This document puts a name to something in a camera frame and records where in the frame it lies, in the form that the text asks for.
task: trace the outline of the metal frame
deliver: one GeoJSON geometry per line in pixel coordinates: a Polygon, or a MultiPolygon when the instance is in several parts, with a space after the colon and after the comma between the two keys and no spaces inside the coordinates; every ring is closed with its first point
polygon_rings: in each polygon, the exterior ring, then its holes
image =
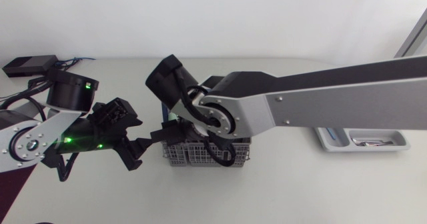
{"type": "Polygon", "coordinates": [[[409,34],[408,38],[406,38],[405,42],[398,50],[397,54],[394,56],[395,58],[399,57],[407,57],[414,55],[416,51],[421,47],[423,42],[427,38],[427,9],[422,14],[420,20],[418,20],[417,24],[409,34]]]}

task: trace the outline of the white wall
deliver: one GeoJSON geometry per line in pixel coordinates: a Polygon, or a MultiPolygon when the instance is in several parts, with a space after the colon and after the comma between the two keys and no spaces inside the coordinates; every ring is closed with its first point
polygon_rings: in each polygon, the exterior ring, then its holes
{"type": "Polygon", "coordinates": [[[394,56],[425,0],[0,0],[0,65],[23,55],[394,56]]]}

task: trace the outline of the screw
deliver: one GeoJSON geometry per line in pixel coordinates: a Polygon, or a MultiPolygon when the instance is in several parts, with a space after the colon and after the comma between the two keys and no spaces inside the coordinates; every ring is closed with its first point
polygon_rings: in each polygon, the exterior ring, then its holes
{"type": "Polygon", "coordinates": [[[38,140],[31,140],[27,143],[27,150],[28,151],[34,151],[39,147],[39,141],[38,140]]]}

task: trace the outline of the utensil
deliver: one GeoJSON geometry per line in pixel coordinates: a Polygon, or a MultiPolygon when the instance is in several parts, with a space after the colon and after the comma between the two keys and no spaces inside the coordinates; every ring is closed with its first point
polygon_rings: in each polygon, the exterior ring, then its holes
{"type": "Polygon", "coordinates": [[[392,141],[373,140],[373,141],[359,141],[350,137],[350,139],[359,147],[378,147],[383,145],[393,145],[392,141]]]}

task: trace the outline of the wire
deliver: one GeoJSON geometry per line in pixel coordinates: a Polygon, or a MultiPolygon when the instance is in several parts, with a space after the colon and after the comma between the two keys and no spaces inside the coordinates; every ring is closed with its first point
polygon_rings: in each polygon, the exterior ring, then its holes
{"type": "MultiPolygon", "coordinates": [[[[27,89],[27,90],[24,90],[24,91],[29,91],[29,90],[34,89],[34,88],[36,88],[36,87],[39,87],[39,86],[41,86],[42,84],[44,84],[44,83],[45,83],[45,81],[43,81],[43,82],[40,82],[40,83],[34,84],[34,82],[35,82],[35,81],[33,81],[33,80],[35,80],[35,79],[32,79],[32,80],[29,80],[29,81],[28,81],[28,89],[27,89]]],[[[20,93],[22,93],[22,92],[24,92],[24,91],[20,91],[20,92],[14,93],[14,94],[10,94],[10,95],[5,96],[5,97],[0,97],[0,99],[4,99],[4,100],[1,100],[1,101],[0,101],[0,103],[1,103],[1,102],[6,101],[8,97],[12,97],[12,96],[14,96],[14,95],[18,95],[18,94],[20,94],[20,93]]]]}
{"type": "Polygon", "coordinates": [[[185,88],[185,83],[184,83],[184,78],[182,76],[181,71],[175,69],[173,72],[175,79],[177,81],[179,90],[181,91],[181,100],[182,103],[185,107],[185,109],[187,109],[187,111],[197,120],[205,123],[206,125],[212,125],[212,126],[217,126],[217,124],[215,122],[213,122],[212,120],[210,120],[209,118],[205,117],[203,114],[201,114],[194,106],[193,103],[191,102],[191,99],[189,98],[188,92],[187,92],[187,88],[185,88]]]}
{"type": "Polygon", "coordinates": [[[40,105],[40,103],[38,103],[36,100],[34,100],[32,97],[26,97],[26,100],[30,101],[32,104],[34,104],[34,106],[37,108],[37,110],[40,113],[40,117],[42,121],[46,121],[46,115],[45,112],[43,111],[43,107],[40,105]]]}
{"type": "Polygon", "coordinates": [[[231,154],[230,160],[220,159],[217,155],[215,155],[214,150],[212,150],[211,145],[209,144],[209,141],[207,138],[203,139],[203,144],[205,146],[207,153],[212,157],[214,161],[216,161],[221,166],[231,167],[236,161],[236,149],[234,148],[233,144],[229,145],[228,148],[226,149],[226,151],[229,151],[231,154]]]}
{"type": "Polygon", "coordinates": [[[96,59],[90,58],[90,57],[74,57],[72,59],[68,59],[68,60],[64,60],[64,61],[57,61],[55,63],[55,67],[58,69],[64,69],[64,71],[66,71],[70,67],[74,66],[75,64],[77,64],[79,61],[81,61],[83,59],[96,60],[96,59]]]}
{"type": "Polygon", "coordinates": [[[0,110],[7,109],[12,103],[19,101],[21,99],[25,99],[27,97],[30,97],[32,95],[38,94],[46,89],[48,89],[50,86],[52,86],[53,82],[48,81],[42,86],[36,87],[34,89],[27,89],[25,91],[20,92],[19,94],[12,96],[5,100],[3,104],[0,105],[0,110]]]}
{"type": "Polygon", "coordinates": [[[203,94],[207,94],[207,90],[202,87],[202,86],[198,86],[198,85],[191,85],[187,87],[187,91],[190,91],[191,89],[196,89],[198,91],[201,91],[203,94]]]}

